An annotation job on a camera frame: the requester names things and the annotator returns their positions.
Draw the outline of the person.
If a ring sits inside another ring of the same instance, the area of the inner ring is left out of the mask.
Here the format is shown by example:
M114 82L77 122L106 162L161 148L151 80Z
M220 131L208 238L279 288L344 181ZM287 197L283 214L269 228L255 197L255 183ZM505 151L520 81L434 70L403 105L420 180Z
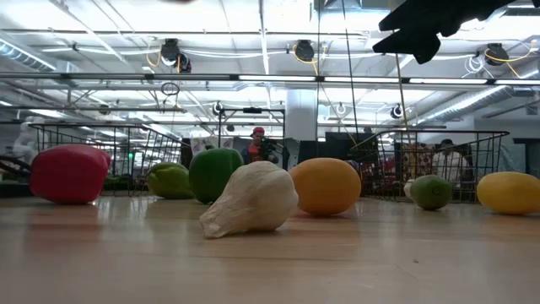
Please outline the person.
M251 143L240 152L245 165L263 160L272 162L273 164L278 163L278 157L276 155L263 151L262 139L264 135L264 128L255 127L253 129Z
M448 182L458 183L468 168L467 160L455 148L451 139L440 142L440 150L432 159L432 172Z

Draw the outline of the overhead beam with light strips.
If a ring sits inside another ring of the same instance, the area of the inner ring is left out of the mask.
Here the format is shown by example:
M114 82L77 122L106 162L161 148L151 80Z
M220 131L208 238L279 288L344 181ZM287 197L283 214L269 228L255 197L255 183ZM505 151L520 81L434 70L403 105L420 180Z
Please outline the overhead beam with light strips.
M540 86L540 79L458 79L458 78L397 78L397 77L345 77L260 74L207 74L207 73L9 73L0 72L0 79L107 79L107 80L204 80L248 82L306 82L306 83L358 83L358 84L438 84L438 85L513 85Z

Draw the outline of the light green bell pepper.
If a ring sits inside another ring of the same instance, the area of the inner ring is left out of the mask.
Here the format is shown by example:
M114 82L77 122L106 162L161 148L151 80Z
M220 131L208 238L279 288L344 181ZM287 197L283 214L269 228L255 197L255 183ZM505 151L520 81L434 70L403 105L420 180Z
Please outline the light green bell pepper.
M194 194L189 182L189 170L171 162L153 165L147 176L148 190L161 198L191 199Z

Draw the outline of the white building pillar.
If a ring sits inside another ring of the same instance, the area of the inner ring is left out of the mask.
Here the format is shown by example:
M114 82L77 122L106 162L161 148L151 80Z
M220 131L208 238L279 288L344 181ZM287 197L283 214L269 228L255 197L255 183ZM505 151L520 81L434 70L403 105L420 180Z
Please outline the white building pillar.
M317 98L314 90L288 90L285 135L296 140L316 139Z

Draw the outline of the green lime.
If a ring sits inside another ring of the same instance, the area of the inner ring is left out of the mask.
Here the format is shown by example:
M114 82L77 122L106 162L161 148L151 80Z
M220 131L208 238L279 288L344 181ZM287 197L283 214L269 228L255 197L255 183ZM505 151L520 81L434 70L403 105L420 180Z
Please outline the green lime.
M445 207L452 200L453 187L442 177L427 175L413 182L410 193L412 200L421 209L434 211Z

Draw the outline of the floral patterned cloth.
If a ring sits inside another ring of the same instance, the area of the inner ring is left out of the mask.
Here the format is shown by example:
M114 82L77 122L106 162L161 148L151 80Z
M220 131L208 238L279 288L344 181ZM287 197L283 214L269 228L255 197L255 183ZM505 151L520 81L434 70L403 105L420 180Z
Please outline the floral patterned cloth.
M402 144L402 179L406 182L421 176L431 175L435 145L425 143Z

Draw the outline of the black background screen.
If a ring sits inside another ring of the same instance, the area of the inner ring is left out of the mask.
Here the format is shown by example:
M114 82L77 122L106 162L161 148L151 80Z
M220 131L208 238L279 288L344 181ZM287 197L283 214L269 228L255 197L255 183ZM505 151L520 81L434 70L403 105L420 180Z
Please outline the black background screen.
M298 162L314 158L377 161L378 138L373 133L326 132L323 141L300 141Z

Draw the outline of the red bell pepper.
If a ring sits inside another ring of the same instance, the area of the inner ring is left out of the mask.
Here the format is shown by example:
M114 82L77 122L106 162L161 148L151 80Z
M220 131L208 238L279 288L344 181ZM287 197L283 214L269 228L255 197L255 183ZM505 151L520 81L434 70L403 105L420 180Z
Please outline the red bell pepper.
M31 162L30 191L55 204L87 204L100 196L111 157L84 144L41 151Z

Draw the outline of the yellow lemon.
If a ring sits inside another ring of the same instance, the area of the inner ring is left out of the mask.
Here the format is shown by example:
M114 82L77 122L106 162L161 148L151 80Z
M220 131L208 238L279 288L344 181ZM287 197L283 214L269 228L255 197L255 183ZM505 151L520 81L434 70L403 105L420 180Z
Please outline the yellow lemon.
M478 182L477 196L482 206L501 214L540 213L540 179L526 173L490 173Z

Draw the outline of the orange citrus fruit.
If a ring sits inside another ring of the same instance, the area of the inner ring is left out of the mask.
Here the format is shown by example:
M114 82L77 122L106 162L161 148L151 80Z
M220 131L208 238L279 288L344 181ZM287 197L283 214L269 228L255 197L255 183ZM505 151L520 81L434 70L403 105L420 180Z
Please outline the orange citrus fruit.
M344 160L314 158L293 167L298 207L313 216L332 216L350 209L360 197L358 172Z

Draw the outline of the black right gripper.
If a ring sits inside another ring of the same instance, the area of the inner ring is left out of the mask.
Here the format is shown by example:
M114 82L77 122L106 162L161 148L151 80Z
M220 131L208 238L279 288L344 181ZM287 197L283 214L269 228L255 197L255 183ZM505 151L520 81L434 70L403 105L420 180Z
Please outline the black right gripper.
M418 64L429 62L439 51L434 31L406 29L427 27L448 37L463 23L486 20L494 11L515 0L404 0L380 23L379 30L398 30L373 45L373 52L412 55Z

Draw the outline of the black gantry frame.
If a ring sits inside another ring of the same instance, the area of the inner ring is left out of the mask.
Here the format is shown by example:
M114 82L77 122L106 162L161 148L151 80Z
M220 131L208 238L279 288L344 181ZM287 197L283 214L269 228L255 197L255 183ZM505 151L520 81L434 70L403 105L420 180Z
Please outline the black gantry frame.
M225 125L241 125L241 126L256 126L257 124L255 122L229 122L229 119L232 118L237 112L242 112L244 114L252 114L252 115L258 115L262 113L267 113L273 120L276 121L276 124L278 126L282 127L282 142L285 140L285 131L286 131L286 123L285 123L285 115L286 111L284 109L268 109L268 108L260 108L260 107L244 107L241 109L233 109L233 108L220 108L219 114L218 114L218 146L221 146L221 138L222 138L222 131L223 126Z

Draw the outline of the white humanoid figure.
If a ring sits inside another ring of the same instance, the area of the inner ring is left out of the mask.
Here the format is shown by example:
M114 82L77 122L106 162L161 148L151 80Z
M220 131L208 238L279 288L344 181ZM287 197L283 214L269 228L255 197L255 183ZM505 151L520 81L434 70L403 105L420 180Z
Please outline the white humanoid figure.
M26 117L24 122L20 124L19 136L13 143L13 155L27 164L39 153L38 138L42 135L42 131L32 128L32 123L44 123L43 117Z

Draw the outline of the silver spiral air duct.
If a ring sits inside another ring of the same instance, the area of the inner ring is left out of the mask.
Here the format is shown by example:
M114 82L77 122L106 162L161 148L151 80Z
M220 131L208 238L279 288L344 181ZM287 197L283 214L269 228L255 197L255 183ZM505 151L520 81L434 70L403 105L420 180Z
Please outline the silver spiral air duct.
M540 86L540 68L528 71L520 79L496 79L493 86L478 92L469 92L447 101L433 110L425 112L414 126L441 121L448 122L486 106L510 99L518 86Z

